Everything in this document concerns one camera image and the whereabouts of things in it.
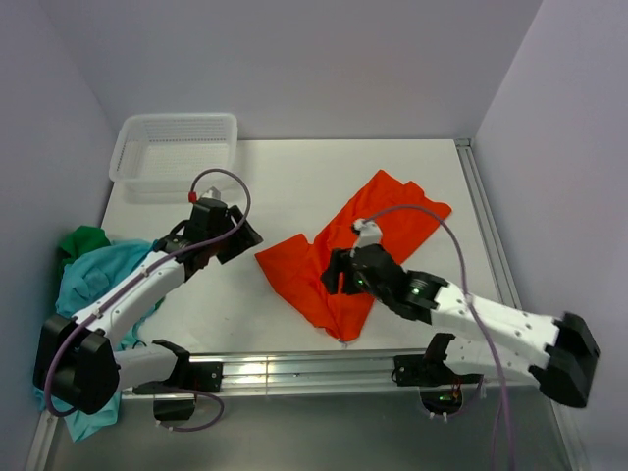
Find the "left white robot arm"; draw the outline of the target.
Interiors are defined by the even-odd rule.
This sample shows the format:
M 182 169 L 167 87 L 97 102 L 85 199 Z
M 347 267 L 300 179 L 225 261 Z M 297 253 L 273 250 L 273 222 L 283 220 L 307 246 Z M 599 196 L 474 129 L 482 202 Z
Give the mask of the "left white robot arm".
M 55 314 L 40 332 L 33 373 L 46 409 L 57 417 L 94 414 L 119 391 L 153 385 L 179 392 L 191 379 L 189 352 L 170 341 L 119 351 L 134 324 L 211 259 L 226 264 L 263 238 L 247 210 L 209 197 L 159 238 L 139 265 L 108 293 L 69 318 Z

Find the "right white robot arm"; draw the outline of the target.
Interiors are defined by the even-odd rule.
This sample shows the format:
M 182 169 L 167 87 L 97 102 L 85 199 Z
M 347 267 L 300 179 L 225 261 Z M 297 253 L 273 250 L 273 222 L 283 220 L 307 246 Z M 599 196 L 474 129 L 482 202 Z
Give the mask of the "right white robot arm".
M 532 314 L 433 274 L 404 270 L 379 245 L 335 249 L 321 281 L 330 295 L 364 294 L 437 333 L 420 354 L 394 358 L 400 387 L 473 384 L 492 375 L 538 386 L 549 399 L 587 406 L 601 351 L 585 320 Z

